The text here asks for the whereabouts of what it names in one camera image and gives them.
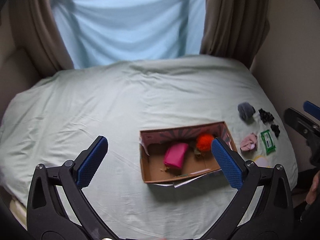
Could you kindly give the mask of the person's right hand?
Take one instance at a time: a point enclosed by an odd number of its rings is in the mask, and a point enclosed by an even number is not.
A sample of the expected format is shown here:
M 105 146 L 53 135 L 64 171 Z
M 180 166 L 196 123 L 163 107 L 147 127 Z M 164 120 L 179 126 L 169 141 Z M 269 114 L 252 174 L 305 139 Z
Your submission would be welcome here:
M 320 171 L 318 171 L 315 176 L 313 177 L 313 181 L 310 187 L 310 190 L 308 191 L 308 194 L 306 195 L 305 201 L 307 202 L 308 205 L 311 205 L 317 197 L 317 189 L 319 186 L 319 174 Z

